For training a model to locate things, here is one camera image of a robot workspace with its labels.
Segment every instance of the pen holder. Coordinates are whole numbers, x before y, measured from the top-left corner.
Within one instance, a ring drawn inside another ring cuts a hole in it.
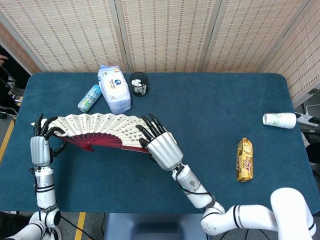
[[[143,97],[148,93],[148,77],[141,71],[131,74],[129,78],[131,82],[132,92],[137,97]]]

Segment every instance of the white cup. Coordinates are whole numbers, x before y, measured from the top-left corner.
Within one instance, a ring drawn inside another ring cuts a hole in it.
[[[297,118],[296,115],[291,112],[266,113],[263,115],[262,122],[264,125],[293,129],[296,125]]]

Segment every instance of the floor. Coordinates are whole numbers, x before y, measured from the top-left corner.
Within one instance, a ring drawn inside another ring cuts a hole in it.
[[[311,104],[320,104],[320,93],[316,94],[314,97],[310,98],[306,103],[305,106]],[[309,114],[315,117],[320,118],[320,106],[312,107],[309,109]],[[2,143],[0,148],[0,160],[3,156],[5,148],[7,146],[8,139],[10,138],[10,134],[13,128],[13,121],[12,118],[8,117],[6,119],[0,119],[0,143]],[[320,178],[315,177],[315,180],[318,184],[318,188],[320,190]],[[102,240],[103,234],[101,231],[104,231],[105,223],[108,220],[108,215],[104,220],[104,213],[91,213],[91,212],[63,212],[62,216],[67,218],[70,222],[77,225],[79,228],[84,229],[90,236],[92,236],[96,240]],[[316,225],[318,229],[320,228],[320,216],[315,217]],[[76,230],[73,226],[69,225],[63,219],[59,224],[61,229],[63,239],[65,240],[88,240],[89,238],[81,233],[81,231]],[[272,231],[264,231],[266,235],[269,237],[270,240],[277,240],[277,233]],[[246,229],[235,229],[230,231],[225,237],[224,240],[267,240],[267,238],[258,230],[251,229],[248,231],[247,238],[246,238],[247,230]],[[220,240],[222,237],[221,235],[213,236],[212,240]],[[320,239],[320,230],[317,231],[316,235],[313,239]]]

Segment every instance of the robotic hand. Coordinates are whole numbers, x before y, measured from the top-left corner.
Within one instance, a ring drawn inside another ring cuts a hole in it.
[[[200,225],[208,235],[218,235],[235,228],[265,229],[278,231],[279,240],[312,240],[316,232],[313,216],[303,195],[293,188],[280,188],[271,195],[272,211],[262,205],[235,205],[227,212],[206,191],[197,177],[182,164],[183,154],[172,134],[159,120],[149,114],[153,123],[142,116],[150,131],[136,127],[146,139],[140,138],[142,147],[147,148],[155,162],[172,177],[196,208],[205,208]]]
[[[49,145],[49,138],[55,131],[61,134],[65,132],[58,127],[49,129],[49,124],[57,117],[49,118],[43,127],[41,127],[42,119],[43,114],[34,124],[34,137],[30,140],[30,148],[32,163],[36,166],[29,169],[34,176],[34,193],[40,211],[32,215],[29,224],[20,232],[6,238],[8,240],[62,239],[61,232],[56,227],[60,223],[61,213],[56,201],[54,170],[50,164],[67,147],[67,142],[64,141],[62,146],[53,150]]]

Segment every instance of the table surface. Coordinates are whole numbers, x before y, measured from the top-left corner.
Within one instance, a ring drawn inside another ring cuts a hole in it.
[[[262,124],[264,113],[294,112],[286,80],[275,73],[147,73],[149,92],[132,96],[125,114],[155,114],[177,139],[188,164],[225,209],[232,205],[270,205],[271,193],[296,188],[312,213],[320,210],[299,126]],[[0,165],[0,209],[38,210],[30,138],[40,113],[46,118],[79,115],[78,102],[97,83],[97,73],[38,73],[23,103]],[[103,97],[89,114],[107,114]],[[237,144],[253,143],[253,179],[236,181]],[[61,144],[50,139],[53,148]],[[107,213],[201,213],[171,177],[145,153],[69,144],[55,158],[55,193],[62,211]]]

